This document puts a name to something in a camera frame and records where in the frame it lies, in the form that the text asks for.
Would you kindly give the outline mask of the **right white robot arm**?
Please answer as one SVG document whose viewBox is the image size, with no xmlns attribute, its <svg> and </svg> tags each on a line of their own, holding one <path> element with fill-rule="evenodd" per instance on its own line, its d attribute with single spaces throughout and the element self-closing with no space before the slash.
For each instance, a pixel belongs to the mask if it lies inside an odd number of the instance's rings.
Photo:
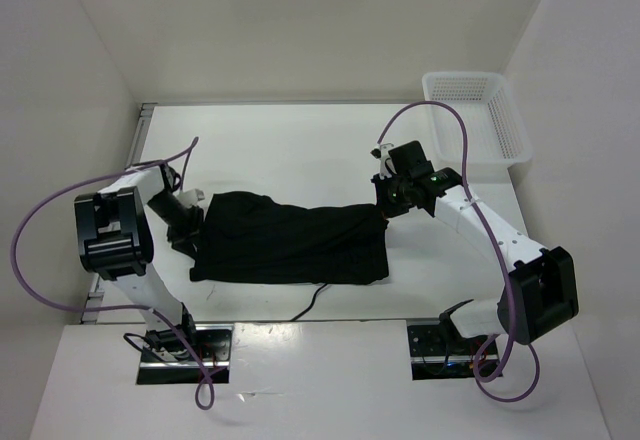
<svg viewBox="0 0 640 440">
<path fill-rule="evenodd" d="M 451 168 L 437 170 L 421 144 L 376 146 L 380 169 L 371 181 L 388 218 L 416 208 L 452 228 L 504 275 L 496 299 L 466 300 L 440 315 L 440 345 L 450 353 L 466 349 L 474 337 L 508 335 L 529 345 L 576 317 L 579 302 L 572 256 L 548 249 L 517 230 L 488 207 Z"/>
</svg>

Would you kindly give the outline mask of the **black shorts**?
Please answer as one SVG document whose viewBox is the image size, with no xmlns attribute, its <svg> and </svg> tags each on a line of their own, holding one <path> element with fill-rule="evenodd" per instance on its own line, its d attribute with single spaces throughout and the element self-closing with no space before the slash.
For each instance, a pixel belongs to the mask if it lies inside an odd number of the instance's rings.
<svg viewBox="0 0 640 440">
<path fill-rule="evenodd" d="M 304 208 L 245 191 L 212 197 L 191 282 L 367 286 L 390 274 L 388 220 L 371 203 Z"/>
</svg>

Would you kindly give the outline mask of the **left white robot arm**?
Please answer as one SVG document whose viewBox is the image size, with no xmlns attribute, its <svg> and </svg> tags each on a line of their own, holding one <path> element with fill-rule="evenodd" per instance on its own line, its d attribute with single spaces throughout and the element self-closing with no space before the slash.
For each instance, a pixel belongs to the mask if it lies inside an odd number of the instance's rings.
<svg viewBox="0 0 640 440">
<path fill-rule="evenodd" d="M 204 221 L 199 189 L 185 191 L 167 164 L 134 164 L 114 183 L 74 201 L 80 261 L 88 272 L 113 283 L 128 300 L 143 305 L 146 354 L 181 361 L 196 354 L 200 336 L 187 307 L 173 296 L 153 266 L 154 242 L 145 209 L 167 226 L 174 250 L 194 258 Z"/>
</svg>

